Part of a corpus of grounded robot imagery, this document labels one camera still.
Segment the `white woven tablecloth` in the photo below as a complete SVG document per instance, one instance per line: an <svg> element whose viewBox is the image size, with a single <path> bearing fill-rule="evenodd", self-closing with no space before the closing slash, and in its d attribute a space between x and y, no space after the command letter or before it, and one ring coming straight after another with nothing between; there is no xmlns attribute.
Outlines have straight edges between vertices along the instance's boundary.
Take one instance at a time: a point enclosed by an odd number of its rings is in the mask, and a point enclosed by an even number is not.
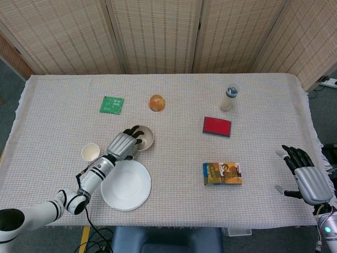
<svg viewBox="0 0 337 253"><path fill-rule="evenodd" d="M222 111L226 88L239 94ZM150 109L153 95L165 108ZM100 113L105 96L123 98L120 115ZM231 121L230 137L203 133L205 117ZM63 188L77 190L86 168L83 146L106 151L114 137L135 125L154 132L154 143L136 159L152 189L133 211L109 207L96 190L88 205L99 225L240 227L309 226L313 209L279 194L296 190L277 156L282 145L305 150L325 168L307 94L293 74L33 75L25 84L0 163L0 209L51 200ZM241 185L205 186L203 163L236 162Z"/></svg>

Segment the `large white plate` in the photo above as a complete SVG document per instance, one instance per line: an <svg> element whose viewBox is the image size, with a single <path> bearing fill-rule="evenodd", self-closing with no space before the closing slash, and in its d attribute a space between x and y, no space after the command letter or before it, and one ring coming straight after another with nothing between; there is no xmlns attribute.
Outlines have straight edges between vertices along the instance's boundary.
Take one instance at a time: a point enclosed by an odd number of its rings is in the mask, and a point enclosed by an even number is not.
<svg viewBox="0 0 337 253"><path fill-rule="evenodd" d="M146 167L135 160L124 160L117 162L101 183L101 195L111 208L131 211L147 200L151 187L151 177Z"/></svg>

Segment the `blue chair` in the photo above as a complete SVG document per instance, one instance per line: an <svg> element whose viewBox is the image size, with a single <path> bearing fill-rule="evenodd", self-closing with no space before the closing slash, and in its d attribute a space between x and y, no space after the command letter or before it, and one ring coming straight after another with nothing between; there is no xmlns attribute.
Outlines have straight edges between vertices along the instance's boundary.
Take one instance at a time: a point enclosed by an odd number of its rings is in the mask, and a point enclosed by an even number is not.
<svg viewBox="0 0 337 253"><path fill-rule="evenodd" d="M113 253L223 253L220 228L118 226Z"/></svg>

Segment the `beige bowl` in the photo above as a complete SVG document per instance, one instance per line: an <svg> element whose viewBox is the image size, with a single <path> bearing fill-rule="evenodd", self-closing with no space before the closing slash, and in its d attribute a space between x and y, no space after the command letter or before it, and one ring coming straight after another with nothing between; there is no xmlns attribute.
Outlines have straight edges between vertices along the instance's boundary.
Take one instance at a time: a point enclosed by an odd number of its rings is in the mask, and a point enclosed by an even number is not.
<svg viewBox="0 0 337 253"><path fill-rule="evenodd" d="M140 125L134 131L133 134L135 134L137 131L143 131L144 134L141 134L137 137L137 139L141 139L142 142L135 145L134 148L133 148L133 151L145 151L145 150L149 149L154 142L154 134L153 134L152 130L147 126Z"/></svg>

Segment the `cream bottle with blue cap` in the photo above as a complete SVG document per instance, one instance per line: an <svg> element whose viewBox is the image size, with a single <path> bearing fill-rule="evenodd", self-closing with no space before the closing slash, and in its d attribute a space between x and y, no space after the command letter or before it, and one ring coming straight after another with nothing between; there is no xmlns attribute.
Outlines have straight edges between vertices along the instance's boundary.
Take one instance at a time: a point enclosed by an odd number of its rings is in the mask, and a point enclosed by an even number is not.
<svg viewBox="0 0 337 253"><path fill-rule="evenodd" d="M238 86L234 84L229 85L225 90L225 95L220 105L220 109L222 111L228 111L231 108L232 103L236 99L238 94L239 94Z"/></svg>

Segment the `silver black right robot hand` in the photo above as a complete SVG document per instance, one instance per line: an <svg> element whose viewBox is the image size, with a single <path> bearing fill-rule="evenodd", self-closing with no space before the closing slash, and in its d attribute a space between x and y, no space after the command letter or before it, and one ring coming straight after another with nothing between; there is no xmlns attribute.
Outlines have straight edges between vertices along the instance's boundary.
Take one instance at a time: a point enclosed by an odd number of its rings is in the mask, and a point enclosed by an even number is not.
<svg viewBox="0 0 337 253"><path fill-rule="evenodd" d="M314 166L310 156L302 149L282 145L283 150L276 154L284 160L297 184L297 191L289 191L276 185L275 189L282 195L303 199L311 206L330 202L332 191L320 169Z"/></svg>

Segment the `beige woven folding screen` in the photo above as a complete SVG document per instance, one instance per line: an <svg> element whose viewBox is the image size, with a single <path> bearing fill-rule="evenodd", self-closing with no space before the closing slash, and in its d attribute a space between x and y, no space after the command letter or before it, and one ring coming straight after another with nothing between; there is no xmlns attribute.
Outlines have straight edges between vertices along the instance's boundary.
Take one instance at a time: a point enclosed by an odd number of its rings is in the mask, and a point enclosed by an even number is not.
<svg viewBox="0 0 337 253"><path fill-rule="evenodd" d="M337 0L0 0L36 74L289 73L337 69Z"/></svg>

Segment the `colourful printed carton box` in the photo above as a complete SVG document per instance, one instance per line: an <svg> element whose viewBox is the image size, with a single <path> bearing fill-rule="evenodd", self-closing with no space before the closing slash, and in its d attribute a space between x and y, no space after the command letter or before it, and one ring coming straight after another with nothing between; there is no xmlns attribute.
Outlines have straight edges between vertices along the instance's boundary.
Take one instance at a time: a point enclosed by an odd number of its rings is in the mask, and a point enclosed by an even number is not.
<svg viewBox="0 0 337 253"><path fill-rule="evenodd" d="M203 177L205 186L233 186L243 182L240 164L236 162L203 163Z"/></svg>

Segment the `red ink pad case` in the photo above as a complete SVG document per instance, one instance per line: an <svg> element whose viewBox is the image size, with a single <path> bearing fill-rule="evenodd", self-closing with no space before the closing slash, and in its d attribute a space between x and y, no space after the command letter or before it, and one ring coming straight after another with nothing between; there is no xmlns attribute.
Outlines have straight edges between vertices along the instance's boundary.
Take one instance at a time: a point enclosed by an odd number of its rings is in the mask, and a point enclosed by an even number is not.
<svg viewBox="0 0 337 253"><path fill-rule="evenodd" d="M231 121L228 120L205 117L203 123L203 133L230 137L231 125Z"/></svg>

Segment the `orange onion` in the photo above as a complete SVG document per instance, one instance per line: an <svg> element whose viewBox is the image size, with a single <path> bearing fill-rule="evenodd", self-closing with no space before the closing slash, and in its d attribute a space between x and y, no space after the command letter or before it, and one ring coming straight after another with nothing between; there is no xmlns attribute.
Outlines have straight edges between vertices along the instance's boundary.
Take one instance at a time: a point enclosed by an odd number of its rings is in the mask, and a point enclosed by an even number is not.
<svg viewBox="0 0 337 253"><path fill-rule="evenodd" d="M165 100L161 95L153 95L148 103L150 109L154 112L160 112L165 108Z"/></svg>

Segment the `small white paper cup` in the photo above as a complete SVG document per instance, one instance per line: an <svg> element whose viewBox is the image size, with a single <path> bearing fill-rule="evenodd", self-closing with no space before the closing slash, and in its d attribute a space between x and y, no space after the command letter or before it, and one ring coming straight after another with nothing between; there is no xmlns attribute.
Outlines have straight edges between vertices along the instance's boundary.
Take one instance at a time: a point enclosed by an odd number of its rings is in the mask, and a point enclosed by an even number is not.
<svg viewBox="0 0 337 253"><path fill-rule="evenodd" d="M95 143L89 143L82 148L82 158L87 162L92 162L100 155L100 148Z"/></svg>

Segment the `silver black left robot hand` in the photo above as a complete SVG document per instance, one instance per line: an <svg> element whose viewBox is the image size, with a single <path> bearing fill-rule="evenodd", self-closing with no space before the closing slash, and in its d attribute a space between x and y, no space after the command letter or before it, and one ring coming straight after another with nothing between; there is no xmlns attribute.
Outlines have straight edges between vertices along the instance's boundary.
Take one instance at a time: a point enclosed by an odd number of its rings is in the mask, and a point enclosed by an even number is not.
<svg viewBox="0 0 337 253"><path fill-rule="evenodd" d="M142 143L139 137L144 135L144 132L139 130L139 127L135 125L131 129L120 132L108 145L107 154L113 156L116 161L122 161L130 155L135 146Z"/></svg>

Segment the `white box under table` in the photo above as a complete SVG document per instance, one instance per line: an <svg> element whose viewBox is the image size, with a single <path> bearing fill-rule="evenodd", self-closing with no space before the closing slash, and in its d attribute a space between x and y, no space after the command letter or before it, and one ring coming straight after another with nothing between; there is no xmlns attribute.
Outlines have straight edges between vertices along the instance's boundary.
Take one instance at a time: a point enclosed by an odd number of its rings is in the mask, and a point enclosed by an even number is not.
<svg viewBox="0 0 337 253"><path fill-rule="evenodd" d="M243 228L222 228L223 235L228 237L251 236L251 229Z"/></svg>

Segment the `white power strip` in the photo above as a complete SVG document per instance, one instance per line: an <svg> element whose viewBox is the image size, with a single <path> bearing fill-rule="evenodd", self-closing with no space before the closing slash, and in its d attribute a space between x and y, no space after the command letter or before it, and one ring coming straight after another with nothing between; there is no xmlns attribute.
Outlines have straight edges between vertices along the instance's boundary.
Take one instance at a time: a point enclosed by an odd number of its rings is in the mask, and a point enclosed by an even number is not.
<svg viewBox="0 0 337 253"><path fill-rule="evenodd" d="M337 89L337 79L334 79L329 76L322 76L317 80L317 83L319 83L321 86L330 87Z"/></svg>

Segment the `green foil packet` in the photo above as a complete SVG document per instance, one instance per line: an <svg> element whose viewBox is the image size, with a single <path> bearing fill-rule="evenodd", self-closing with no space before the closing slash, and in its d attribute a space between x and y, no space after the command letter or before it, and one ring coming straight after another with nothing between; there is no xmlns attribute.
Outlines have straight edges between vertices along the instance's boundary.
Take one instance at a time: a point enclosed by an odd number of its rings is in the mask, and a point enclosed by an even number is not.
<svg viewBox="0 0 337 253"><path fill-rule="evenodd" d="M100 113L120 115L123 103L124 103L123 98L105 96L101 104Z"/></svg>

